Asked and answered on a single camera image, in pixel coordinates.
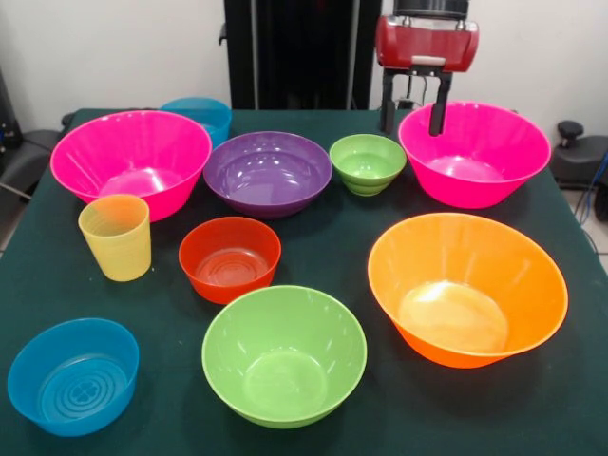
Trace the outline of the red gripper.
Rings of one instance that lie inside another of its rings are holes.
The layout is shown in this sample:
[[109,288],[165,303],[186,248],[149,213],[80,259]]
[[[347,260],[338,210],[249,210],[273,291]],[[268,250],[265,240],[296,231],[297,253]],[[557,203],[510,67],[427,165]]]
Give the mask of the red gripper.
[[435,103],[431,107],[429,134],[441,135],[447,112],[447,99],[452,84],[449,72],[466,72],[471,67],[480,41],[480,30],[473,21],[429,19],[383,15],[376,25],[375,46],[383,70],[380,129],[391,133],[395,104],[392,70],[417,67],[440,68],[440,81]]

